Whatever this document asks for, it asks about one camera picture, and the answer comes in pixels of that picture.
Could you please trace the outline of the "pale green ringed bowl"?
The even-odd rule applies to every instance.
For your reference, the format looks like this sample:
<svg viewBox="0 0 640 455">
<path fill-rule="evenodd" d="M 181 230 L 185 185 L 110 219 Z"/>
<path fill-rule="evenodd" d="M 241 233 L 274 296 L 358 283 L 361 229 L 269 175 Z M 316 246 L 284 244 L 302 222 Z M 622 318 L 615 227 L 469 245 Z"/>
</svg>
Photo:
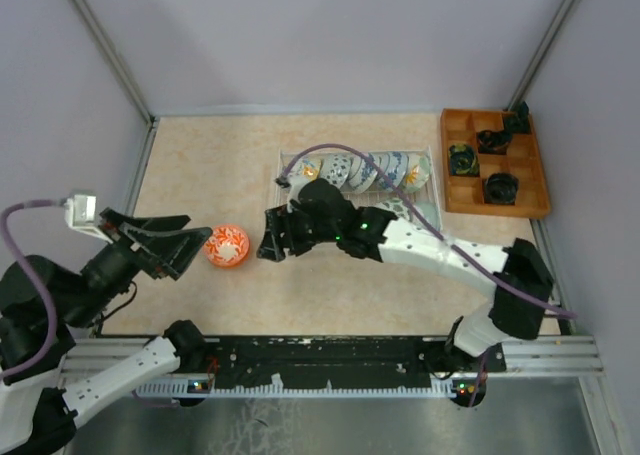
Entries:
<svg viewBox="0 0 640 455">
<path fill-rule="evenodd" d="M 436 204 L 428 201 L 418 202 L 416 209 L 429 224 L 437 230 L 441 229 L 440 213 Z"/>
</svg>

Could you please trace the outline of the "orange white leaf bowl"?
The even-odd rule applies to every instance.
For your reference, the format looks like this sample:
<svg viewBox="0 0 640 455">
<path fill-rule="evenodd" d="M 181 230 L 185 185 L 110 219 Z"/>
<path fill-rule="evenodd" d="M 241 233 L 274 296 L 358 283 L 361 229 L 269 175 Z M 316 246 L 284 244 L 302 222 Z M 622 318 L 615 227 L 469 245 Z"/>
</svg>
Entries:
<svg viewBox="0 0 640 455">
<path fill-rule="evenodd" d="M 222 224 L 212 228 L 212 234 L 203 246 L 206 259 L 218 268 L 234 268 L 248 257 L 250 239 L 238 225 Z"/>
</svg>

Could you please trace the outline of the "green leaf pattern bowl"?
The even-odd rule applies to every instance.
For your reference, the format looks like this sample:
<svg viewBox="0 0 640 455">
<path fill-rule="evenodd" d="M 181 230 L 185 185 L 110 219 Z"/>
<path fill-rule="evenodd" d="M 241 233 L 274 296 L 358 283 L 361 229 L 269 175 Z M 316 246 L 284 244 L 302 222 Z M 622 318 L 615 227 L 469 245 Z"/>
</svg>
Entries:
<svg viewBox="0 0 640 455">
<path fill-rule="evenodd" d="M 403 202 L 402 199 L 397 197 L 380 201 L 375 204 L 375 207 L 393 212 L 396 216 L 404 218 L 410 222 L 414 219 L 412 210 Z"/>
</svg>

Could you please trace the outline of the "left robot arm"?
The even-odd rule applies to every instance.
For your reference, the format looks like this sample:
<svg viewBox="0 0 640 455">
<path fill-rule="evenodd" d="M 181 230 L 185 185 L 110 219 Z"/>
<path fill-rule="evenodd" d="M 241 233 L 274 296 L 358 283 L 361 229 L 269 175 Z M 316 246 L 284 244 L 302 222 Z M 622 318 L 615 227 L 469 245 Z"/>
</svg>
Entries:
<svg viewBox="0 0 640 455">
<path fill-rule="evenodd" d="M 110 208 L 75 231 L 106 241 L 74 273 L 40 256 L 15 255 L 1 278 L 1 451 L 53 454 L 101 410 L 143 383 L 179 371 L 194 372 L 208 359 L 203 334 L 190 320 L 110 368 L 67 388 L 57 385 L 75 329 L 105 321 L 106 306 L 126 293 L 135 277 L 179 279 L 213 231 L 191 228 L 187 215 L 134 218 Z"/>
</svg>

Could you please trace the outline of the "white wire dish rack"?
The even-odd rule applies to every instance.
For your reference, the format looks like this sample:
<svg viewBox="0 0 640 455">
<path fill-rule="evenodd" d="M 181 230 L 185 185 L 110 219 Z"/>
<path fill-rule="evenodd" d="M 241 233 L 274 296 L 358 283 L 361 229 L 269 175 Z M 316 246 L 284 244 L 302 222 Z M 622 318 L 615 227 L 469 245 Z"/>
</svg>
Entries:
<svg viewBox="0 0 640 455">
<path fill-rule="evenodd" d="M 351 155 L 365 158 L 367 153 L 357 150 Z M 287 176 L 293 165 L 306 155 L 298 154 L 284 167 L 280 176 Z M 418 202 L 426 201 L 420 195 L 426 192 L 426 187 L 432 183 L 431 175 L 423 188 L 415 193 L 405 193 L 401 185 L 393 188 L 391 192 L 382 191 L 377 184 L 377 178 L 383 177 L 388 183 L 390 180 L 381 169 L 380 164 L 371 165 L 377 170 L 373 185 L 364 193 L 355 194 L 350 191 L 347 184 L 338 189 L 326 180 L 318 177 L 309 181 L 300 192 L 297 200 L 289 200 L 281 205 L 287 205 L 293 210 L 295 202 L 313 203 L 318 206 L 319 218 L 325 233 L 324 243 L 335 243 L 339 249 L 354 258 L 372 259 L 382 262 L 382 251 L 391 247 L 395 240 L 395 234 L 400 234 L 400 248 L 408 250 L 417 245 L 413 240 L 413 234 L 431 234 L 437 239 L 441 238 L 440 230 L 429 224 L 416 209 Z M 397 197 L 412 210 L 414 219 L 412 222 L 396 216 L 393 212 L 375 207 L 375 204 L 388 198 Z"/>
</svg>

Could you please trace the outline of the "blue white patterned bowl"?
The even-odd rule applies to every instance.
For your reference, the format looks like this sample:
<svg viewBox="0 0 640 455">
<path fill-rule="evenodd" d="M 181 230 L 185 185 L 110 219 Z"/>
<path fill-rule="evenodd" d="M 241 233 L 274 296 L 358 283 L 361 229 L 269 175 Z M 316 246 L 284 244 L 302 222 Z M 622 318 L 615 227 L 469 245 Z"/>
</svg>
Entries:
<svg viewBox="0 0 640 455">
<path fill-rule="evenodd" d="M 384 171 L 388 183 L 383 177 L 377 178 L 378 187 L 382 191 L 391 192 L 393 188 L 398 188 L 407 173 L 409 165 L 409 154 L 404 151 L 386 151 L 380 155 L 380 167 Z"/>
</svg>

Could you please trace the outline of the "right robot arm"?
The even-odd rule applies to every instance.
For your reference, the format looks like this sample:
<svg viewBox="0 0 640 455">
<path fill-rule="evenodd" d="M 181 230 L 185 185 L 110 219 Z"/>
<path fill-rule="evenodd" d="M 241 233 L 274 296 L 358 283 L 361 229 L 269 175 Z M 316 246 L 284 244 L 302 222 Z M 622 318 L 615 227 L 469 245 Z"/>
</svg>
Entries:
<svg viewBox="0 0 640 455">
<path fill-rule="evenodd" d="M 355 207 L 324 179 L 293 190 L 286 204 L 266 210 L 260 259 L 281 262 L 321 243 L 333 243 L 356 259 L 406 265 L 459 281 L 486 303 L 454 322 L 445 359 L 466 371 L 489 348 L 510 338 L 539 336 L 553 288 L 536 246 L 517 238 L 509 246 L 439 239 L 396 213 Z"/>
</svg>

